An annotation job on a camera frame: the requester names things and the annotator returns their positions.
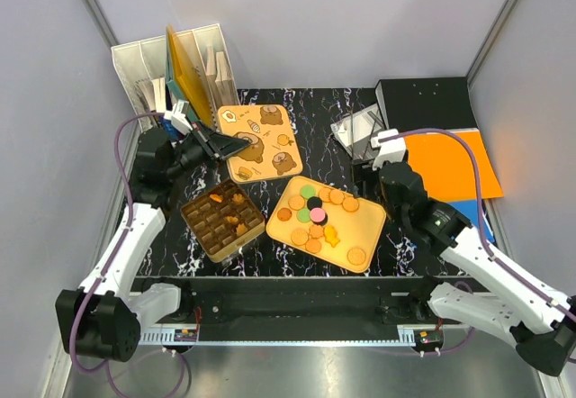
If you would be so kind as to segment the silver tin lid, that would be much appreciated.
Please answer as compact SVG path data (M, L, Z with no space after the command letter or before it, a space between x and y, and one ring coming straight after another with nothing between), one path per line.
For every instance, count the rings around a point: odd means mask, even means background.
M220 131L248 142L227 160L237 184L296 176L303 163L287 110L279 104L229 105L217 112Z

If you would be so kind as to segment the orange fish cookie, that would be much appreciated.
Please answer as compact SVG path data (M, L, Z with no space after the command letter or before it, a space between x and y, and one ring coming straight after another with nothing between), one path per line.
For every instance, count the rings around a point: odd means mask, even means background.
M210 194L209 198L217 204L221 204L224 201L224 197L220 194Z

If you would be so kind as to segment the orange flower cookie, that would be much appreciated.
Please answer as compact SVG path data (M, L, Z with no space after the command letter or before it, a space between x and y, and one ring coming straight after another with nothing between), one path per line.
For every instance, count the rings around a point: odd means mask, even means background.
M245 201L244 196L240 193L234 194L231 199L234 204L243 204Z

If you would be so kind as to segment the brown compartment cookie box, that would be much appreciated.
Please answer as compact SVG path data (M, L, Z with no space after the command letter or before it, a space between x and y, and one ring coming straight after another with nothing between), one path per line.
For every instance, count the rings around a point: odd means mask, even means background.
M240 193L243 204L234 204L231 197ZM221 204L210 194L224 197ZM212 263L226 263L239 250L265 230L265 217L248 194L231 179L216 185L181 207L180 213L192 234Z

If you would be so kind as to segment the yellow cookie tray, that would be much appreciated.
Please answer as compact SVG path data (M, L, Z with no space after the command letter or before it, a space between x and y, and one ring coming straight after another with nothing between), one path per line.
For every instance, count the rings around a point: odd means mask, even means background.
M313 185L327 218L313 222L307 199L300 195L304 185ZM278 242L299 249L317 259L352 273L363 273L372 262L386 221L383 207L341 189L324 185L304 176L292 177L266 224L267 235ZM365 262L354 266L347 252L360 248Z

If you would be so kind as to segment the metal tongs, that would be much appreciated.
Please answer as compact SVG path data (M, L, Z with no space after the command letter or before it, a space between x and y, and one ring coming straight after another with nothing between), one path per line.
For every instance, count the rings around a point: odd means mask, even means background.
M369 125L369 133L371 136L387 129L378 109L367 108L364 114L364 120Z

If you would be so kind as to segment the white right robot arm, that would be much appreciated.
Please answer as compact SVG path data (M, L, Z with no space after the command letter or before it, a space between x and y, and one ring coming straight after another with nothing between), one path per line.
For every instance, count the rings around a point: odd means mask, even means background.
M450 204L430 197L422 176L408 162L406 138L444 135L456 141L471 162L475 199L482 180L471 147L451 131L425 128L380 131L371 137L387 217L429 254L466 271L492 294L490 301L427 276L409 294L409 312L419 322L434 317L459 321L512 346L532 368L559 376L574 363L575 299L537 279L489 243L483 224L473 225Z

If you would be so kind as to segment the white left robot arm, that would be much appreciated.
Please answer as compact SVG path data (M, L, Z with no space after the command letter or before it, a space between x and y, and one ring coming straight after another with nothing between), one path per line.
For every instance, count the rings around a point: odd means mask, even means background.
M148 249L176 208L184 180L198 167L239 154L249 141L218 133L202 122L170 139L162 128L138 138L130 168L120 169L127 204L108 247L76 290L63 290L55 309L64 350L74 364L80 357L126 362L142 331L169 316L187 321L194 300L178 285L153 284L130 295Z

